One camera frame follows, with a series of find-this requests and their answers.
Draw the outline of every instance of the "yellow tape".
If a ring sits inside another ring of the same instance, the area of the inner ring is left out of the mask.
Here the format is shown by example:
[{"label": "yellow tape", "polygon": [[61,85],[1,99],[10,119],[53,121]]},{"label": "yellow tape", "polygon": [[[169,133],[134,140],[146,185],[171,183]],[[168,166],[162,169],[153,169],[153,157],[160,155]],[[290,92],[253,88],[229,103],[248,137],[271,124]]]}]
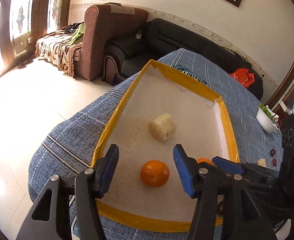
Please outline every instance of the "yellow tape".
[{"label": "yellow tape", "polygon": [[239,159],[236,138],[234,137],[234,129],[232,128],[229,114],[228,114],[225,102],[222,100],[222,98],[218,100],[218,105],[220,108],[220,117],[222,120],[222,126],[224,127],[229,159],[235,163],[238,163],[240,162],[240,159]]},{"label": "yellow tape", "polygon": [[[118,123],[124,109],[126,108],[128,101],[130,100],[140,80],[143,78],[143,76],[147,72],[149,65],[152,65],[154,69],[158,69],[166,79],[174,83],[177,83],[185,87],[186,89],[189,89],[190,91],[194,92],[195,94],[201,97],[204,97],[212,102],[218,102],[219,108],[220,108],[220,116],[222,120],[222,125],[224,128],[226,141],[227,141],[229,159],[233,162],[239,162],[239,154],[238,154],[238,148],[237,148],[237,144],[234,137],[234,131],[229,119],[228,111],[226,109],[225,103],[222,100],[222,97],[218,93],[208,88],[207,86],[195,80],[194,78],[189,77],[183,74],[182,72],[174,68],[170,68],[169,66],[164,65],[160,62],[150,60],[144,66],[142,71],[138,74],[136,79],[133,81],[133,83],[127,90],[126,94],[124,95],[123,99],[120,101],[120,103],[116,107],[113,115],[111,116],[105,130],[103,131],[98,141],[96,149],[94,150],[91,167],[93,167],[95,162],[103,156],[103,152],[110,138],[110,135],[112,134],[116,124]],[[128,212],[106,205],[100,201],[97,201],[97,208],[101,215],[111,220],[114,220],[118,223],[124,224],[126,226],[130,226],[133,228],[138,228],[141,230],[149,230],[149,231],[155,231],[155,232],[185,232],[189,230],[190,224],[191,224],[189,222],[158,220],[158,219],[152,219],[152,218],[130,214]],[[221,225],[222,221],[223,221],[222,218],[217,218],[216,226]]]},{"label": "yellow tape", "polygon": [[[189,222],[173,222],[134,215],[117,208],[113,208],[99,200],[96,200],[96,203],[100,215],[126,226],[141,230],[164,233],[186,232],[189,231],[191,225]],[[222,225],[222,222],[223,219],[221,217],[217,218],[216,226]]]}]

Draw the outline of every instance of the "blue gripper pad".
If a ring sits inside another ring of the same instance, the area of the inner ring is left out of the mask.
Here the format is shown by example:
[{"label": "blue gripper pad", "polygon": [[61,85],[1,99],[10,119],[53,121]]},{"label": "blue gripper pad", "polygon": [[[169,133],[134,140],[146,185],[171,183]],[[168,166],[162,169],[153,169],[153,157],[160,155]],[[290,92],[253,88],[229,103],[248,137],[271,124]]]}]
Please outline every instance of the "blue gripper pad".
[{"label": "blue gripper pad", "polygon": [[182,183],[182,186],[184,188],[184,191],[188,194],[190,198],[194,198],[194,187],[193,187],[193,182],[194,179],[197,178],[197,174],[195,174],[195,170],[192,168],[192,163],[190,163],[189,158],[184,149],[180,144],[177,144],[173,148],[173,159],[175,161],[175,165]]},{"label": "blue gripper pad", "polygon": [[233,174],[243,174],[244,168],[241,167],[241,164],[234,163],[232,161],[226,160],[221,157],[214,157],[212,162],[216,165],[217,168],[223,170],[225,173]]},{"label": "blue gripper pad", "polygon": [[112,144],[108,149],[105,157],[99,159],[101,164],[96,172],[95,181],[98,184],[98,192],[101,196],[108,192],[112,177],[119,159],[119,148]]}]

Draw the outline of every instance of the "red plastic bag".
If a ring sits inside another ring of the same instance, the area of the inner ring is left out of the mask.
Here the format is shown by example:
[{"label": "red plastic bag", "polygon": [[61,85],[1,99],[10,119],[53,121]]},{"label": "red plastic bag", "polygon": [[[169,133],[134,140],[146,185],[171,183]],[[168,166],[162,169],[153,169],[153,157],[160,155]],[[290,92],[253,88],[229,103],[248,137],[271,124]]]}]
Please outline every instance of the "red plastic bag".
[{"label": "red plastic bag", "polygon": [[253,73],[249,73],[249,70],[246,68],[238,68],[234,73],[231,73],[230,76],[235,78],[246,89],[248,89],[250,85],[254,83]]}]

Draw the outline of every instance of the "slipper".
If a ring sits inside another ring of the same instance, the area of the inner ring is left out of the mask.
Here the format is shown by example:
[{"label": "slipper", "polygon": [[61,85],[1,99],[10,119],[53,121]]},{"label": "slipper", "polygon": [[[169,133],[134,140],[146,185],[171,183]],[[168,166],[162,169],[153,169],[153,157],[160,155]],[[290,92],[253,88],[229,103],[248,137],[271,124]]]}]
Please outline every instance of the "slipper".
[{"label": "slipper", "polygon": [[26,68],[26,64],[20,64],[17,69],[22,69],[22,68]]},{"label": "slipper", "polygon": [[33,63],[34,61],[32,60],[32,59],[27,59],[25,62],[24,62],[24,64],[30,64],[30,63]]}]

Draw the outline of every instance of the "decorative wall trim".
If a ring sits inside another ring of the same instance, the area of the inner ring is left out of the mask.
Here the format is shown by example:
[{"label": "decorative wall trim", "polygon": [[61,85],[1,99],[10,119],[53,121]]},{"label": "decorative wall trim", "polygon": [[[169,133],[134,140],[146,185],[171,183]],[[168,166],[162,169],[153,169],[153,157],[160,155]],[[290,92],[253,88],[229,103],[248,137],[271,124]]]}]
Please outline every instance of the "decorative wall trim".
[{"label": "decorative wall trim", "polygon": [[[99,3],[85,3],[85,4],[71,4],[70,9],[76,9],[76,8],[88,8],[94,4],[99,4]],[[147,21],[151,21],[155,18],[161,18],[166,21],[175,23],[181,27],[184,27],[194,33],[197,33],[199,35],[202,35],[206,37],[207,39],[213,41],[214,43],[220,45],[221,47],[225,48],[226,50],[236,53],[239,56],[241,56],[245,61],[249,62],[252,65],[252,68],[262,77],[263,79],[263,97],[261,99],[261,102],[266,103],[268,99],[273,95],[273,93],[276,91],[278,88],[278,85],[272,80],[272,78],[252,59],[250,58],[247,54],[245,54],[243,51],[241,51],[238,47],[235,45],[231,44],[229,41],[225,40],[221,36],[213,33],[212,31],[200,26],[199,24],[193,23],[191,21],[188,21],[186,19],[183,19],[181,17],[178,17],[176,15],[158,11],[155,9],[150,9],[146,7],[141,7],[141,6],[136,6],[136,5],[128,5],[124,4],[126,6],[132,6],[132,7],[138,7],[145,9],[148,11],[148,19]]]}]

